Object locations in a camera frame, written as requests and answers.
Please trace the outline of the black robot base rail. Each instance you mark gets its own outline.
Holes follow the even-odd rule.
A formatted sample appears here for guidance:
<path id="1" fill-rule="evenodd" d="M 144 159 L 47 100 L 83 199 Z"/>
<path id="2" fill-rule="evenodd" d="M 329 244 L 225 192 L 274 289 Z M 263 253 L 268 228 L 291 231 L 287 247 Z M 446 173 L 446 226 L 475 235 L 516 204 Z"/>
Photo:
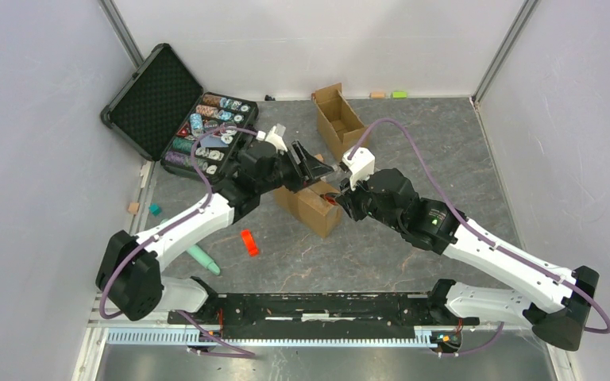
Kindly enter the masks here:
<path id="1" fill-rule="evenodd" d="M 424 292 L 214 294 L 192 317 L 227 340 L 408 339 L 417 326 L 480 323 L 455 317 Z"/>

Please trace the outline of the brown cardboard box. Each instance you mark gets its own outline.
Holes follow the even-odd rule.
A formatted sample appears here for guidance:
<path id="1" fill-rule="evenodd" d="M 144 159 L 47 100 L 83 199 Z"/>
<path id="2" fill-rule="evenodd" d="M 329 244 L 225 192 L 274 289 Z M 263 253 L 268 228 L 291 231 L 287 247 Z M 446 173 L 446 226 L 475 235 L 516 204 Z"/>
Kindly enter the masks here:
<path id="1" fill-rule="evenodd" d="M 321 238 L 328 237 L 342 219 L 342 208 L 331 204 L 323 196 L 338 190 L 325 182 L 318 182 L 299 192 L 280 187 L 272 192 L 276 203 L 302 222 Z"/>

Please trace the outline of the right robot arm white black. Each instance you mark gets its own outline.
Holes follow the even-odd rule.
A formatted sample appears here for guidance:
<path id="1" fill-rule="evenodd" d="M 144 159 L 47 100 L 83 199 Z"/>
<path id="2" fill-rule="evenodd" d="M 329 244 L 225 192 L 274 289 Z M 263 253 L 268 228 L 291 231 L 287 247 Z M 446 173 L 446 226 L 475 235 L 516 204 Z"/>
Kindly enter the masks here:
<path id="1" fill-rule="evenodd" d="M 329 199 L 354 221 L 370 217 L 413 247 L 468 264 L 506 286 L 473 287 L 440 279 L 427 298 L 432 321 L 510 323 L 531 329 L 554 347 L 571 352 L 580 348 L 599 282 L 593 269 L 555 266 L 509 245 L 445 202 L 420 197 L 395 168 L 356 184 L 344 179 L 339 194 Z"/>

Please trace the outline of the red black utility knife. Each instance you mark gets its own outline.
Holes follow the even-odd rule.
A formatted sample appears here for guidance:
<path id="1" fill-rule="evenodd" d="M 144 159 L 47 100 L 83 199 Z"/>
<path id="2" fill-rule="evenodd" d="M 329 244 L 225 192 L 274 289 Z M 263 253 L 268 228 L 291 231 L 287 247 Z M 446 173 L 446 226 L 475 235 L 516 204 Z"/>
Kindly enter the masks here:
<path id="1" fill-rule="evenodd" d="M 330 203 L 333 206 L 340 206 L 338 202 L 339 193 L 327 192 L 321 195 L 321 198 Z"/>

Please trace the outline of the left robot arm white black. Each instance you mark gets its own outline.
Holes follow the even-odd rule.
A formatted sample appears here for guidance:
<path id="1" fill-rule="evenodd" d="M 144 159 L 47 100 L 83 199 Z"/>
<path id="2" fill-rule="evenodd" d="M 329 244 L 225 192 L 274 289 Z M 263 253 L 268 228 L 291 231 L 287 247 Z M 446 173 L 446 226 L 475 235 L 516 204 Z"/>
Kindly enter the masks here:
<path id="1" fill-rule="evenodd" d="M 100 316 L 138 321 L 155 310 L 182 310 L 198 323 L 212 321 L 218 303 L 201 283 L 163 278 L 162 271 L 202 239 L 255 210 L 263 194 L 281 187 L 301 191 L 335 169 L 298 141 L 285 150 L 254 141 L 237 154 L 234 173 L 209 187 L 195 205 L 135 236 L 120 231 L 110 238 L 96 279 Z"/>

